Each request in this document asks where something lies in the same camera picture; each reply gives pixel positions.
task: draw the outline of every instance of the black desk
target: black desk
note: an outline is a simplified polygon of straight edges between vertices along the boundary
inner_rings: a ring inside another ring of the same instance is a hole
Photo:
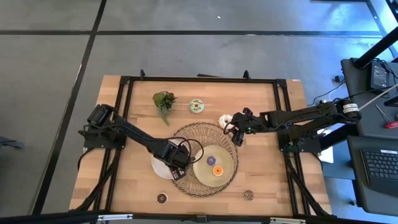
[[[353,162],[356,202],[366,212],[398,216],[398,197],[386,195],[369,188],[361,157],[361,149],[398,150],[398,141],[369,137],[348,136],[349,153]]]
[[[395,74],[398,74],[398,63],[389,63],[391,70]],[[366,91],[368,83],[368,69],[360,70],[353,66],[351,60],[345,59],[341,61],[341,67],[343,68],[343,73],[345,81],[347,84],[348,93],[350,95]],[[396,90],[391,90],[390,95],[395,96]],[[361,107],[369,100],[373,99],[377,94],[375,93],[364,93],[358,96],[352,97],[352,100]],[[387,98],[379,98],[375,102],[367,105],[362,113],[362,120],[357,124],[358,134],[360,136],[367,136],[373,138],[384,138],[384,139],[398,139],[398,128],[386,129],[383,126],[385,121],[381,116],[380,112],[376,109],[375,105],[378,105],[383,112],[389,117],[391,121],[394,120],[395,116],[398,114],[398,108],[384,106],[384,102]]]

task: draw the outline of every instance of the keyboard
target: keyboard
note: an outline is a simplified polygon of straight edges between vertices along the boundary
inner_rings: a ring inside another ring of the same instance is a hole
[[[398,197],[398,152],[391,150],[362,150],[369,187]]]

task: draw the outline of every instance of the wooden table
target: wooden table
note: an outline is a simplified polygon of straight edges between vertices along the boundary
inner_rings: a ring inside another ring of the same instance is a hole
[[[104,76],[97,103],[114,105],[120,77]],[[300,80],[287,80],[292,110],[306,107]],[[154,93],[169,91],[178,97],[168,117],[167,126],[157,115],[152,101]],[[283,93],[280,90],[281,104]],[[193,114],[189,102],[199,98],[205,110]],[[276,110],[271,84],[263,83],[205,83],[205,82],[134,82],[128,121],[153,137],[171,137],[186,124],[204,121],[217,123],[222,114],[242,112],[250,108],[255,115]],[[207,215],[291,216],[284,158],[279,151],[276,133],[245,135],[239,151],[239,169],[232,183],[211,197],[191,197],[180,192],[169,180],[161,179],[152,170],[151,155],[144,146],[128,139],[122,150],[111,210],[114,212],[173,213]],[[73,191],[70,208],[76,208],[93,190],[100,175],[104,150],[97,149],[84,157]],[[323,209],[331,212],[325,181],[319,161],[312,154],[301,153],[305,183]],[[254,192],[254,200],[247,202],[245,190]],[[108,187],[104,188],[101,206],[104,208]],[[165,192],[166,204],[156,197]],[[299,210],[302,200],[296,186]]]

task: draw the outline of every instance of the yellow plate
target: yellow plate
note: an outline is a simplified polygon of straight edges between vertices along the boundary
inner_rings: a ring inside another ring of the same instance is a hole
[[[219,187],[227,183],[232,177],[234,171],[234,163],[232,157],[227,150],[219,146],[206,146],[204,148],[205,154],[202,159],[193,164],[193,172],[197,179],[206,186]],[[202,152],[199,151],[195,159],[201,156]],[[215,166],[221,166],[223,168],[223,174],[221,176],[215,176],[213,173],[214,166],[207,164],[207,157],[213,156],[216,159]]]

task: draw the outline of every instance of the orange object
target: orange object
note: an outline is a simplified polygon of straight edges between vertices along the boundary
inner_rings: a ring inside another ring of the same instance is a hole
[[[213,174],[217,177],[223,175],[224,169],[221,166],[214,166]]]

